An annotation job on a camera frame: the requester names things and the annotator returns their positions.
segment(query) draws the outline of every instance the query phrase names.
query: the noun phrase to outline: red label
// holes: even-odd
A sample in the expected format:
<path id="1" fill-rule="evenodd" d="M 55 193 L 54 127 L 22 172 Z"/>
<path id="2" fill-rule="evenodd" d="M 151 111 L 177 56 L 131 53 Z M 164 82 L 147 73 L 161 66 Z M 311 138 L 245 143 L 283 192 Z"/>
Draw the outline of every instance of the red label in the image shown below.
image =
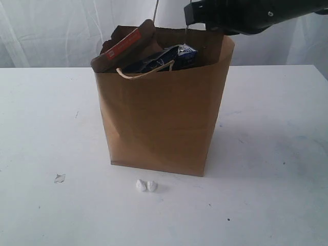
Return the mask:
<path id="1" fill-rule="evenodd" d="M 128 36 L 123 38 L 120 42 L 115 44 L 111 49 L 106 52 L 107 58 L 109 60 L 114 59 L 116 56 L 121 54 L 127 48 L 129 48 L 133 43 L 137 42 L 141 38 L 139 29 L 135 29 Z"/>

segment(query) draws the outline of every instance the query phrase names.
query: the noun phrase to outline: table surface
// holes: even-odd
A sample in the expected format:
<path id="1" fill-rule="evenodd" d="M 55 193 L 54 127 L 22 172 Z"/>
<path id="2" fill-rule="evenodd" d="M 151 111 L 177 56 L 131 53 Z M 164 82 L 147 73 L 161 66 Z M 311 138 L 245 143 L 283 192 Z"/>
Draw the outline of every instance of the table surface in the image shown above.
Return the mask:
<path id="1" fill-rule="evenodd" d="M 200 178 L 111 166 L 91 69 L 0 69 L 0 170 L 0 245 L 328 245 L 328 81 L 231 67 Z"/>

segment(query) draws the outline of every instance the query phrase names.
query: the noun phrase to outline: white wall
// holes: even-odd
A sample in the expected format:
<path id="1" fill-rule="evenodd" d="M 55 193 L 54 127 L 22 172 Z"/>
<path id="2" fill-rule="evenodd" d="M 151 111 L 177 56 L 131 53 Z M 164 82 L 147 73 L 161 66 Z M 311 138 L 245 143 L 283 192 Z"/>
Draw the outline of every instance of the white wall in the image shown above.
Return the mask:
<path id="1" fill-rule="evenodd" d="M 0 0 L 0 67 L 87 67 L 117 25 L 152 18 L 155 2 Z M 188 3 L 159 0 L 155 24 L 184 28 Z M 233 39 L 233 65 L 314 64 L 328 78 L 328 16 L 311 14 Z"/>

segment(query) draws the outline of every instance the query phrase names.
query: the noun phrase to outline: paper bag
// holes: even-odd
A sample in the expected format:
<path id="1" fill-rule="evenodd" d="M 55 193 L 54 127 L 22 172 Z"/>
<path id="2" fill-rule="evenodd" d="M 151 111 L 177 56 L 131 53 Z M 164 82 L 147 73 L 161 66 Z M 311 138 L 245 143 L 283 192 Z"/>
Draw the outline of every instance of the paper bag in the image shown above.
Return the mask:
<path id="1" fill-rule="evenodd" d="M 157 42 L 183 44 L 184 32 L 156 28 Z M 189 30 L 187 44 L 198 50 L 195 68 L 135 80 L 95 74 L 111 164 L 203 176 L 234 43 Z"/>

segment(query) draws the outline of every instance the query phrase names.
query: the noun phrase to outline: white backdrop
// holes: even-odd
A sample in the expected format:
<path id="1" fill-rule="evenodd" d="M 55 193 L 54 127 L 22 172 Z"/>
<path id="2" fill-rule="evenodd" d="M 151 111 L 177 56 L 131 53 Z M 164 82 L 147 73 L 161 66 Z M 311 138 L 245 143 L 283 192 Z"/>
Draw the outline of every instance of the white backdrop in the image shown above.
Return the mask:
<path id="1" fill-rule="evenodd" d="M 155 2 L 0 0 L 0 67 L 88 67 L 117 25 L 152 18 Z M 184 28 L 188 3 L 159 0 L 156 26 Z M 233 65 L 314 64 L 328 78 L 328 16 L 310 14 L 233 40 Z"/>

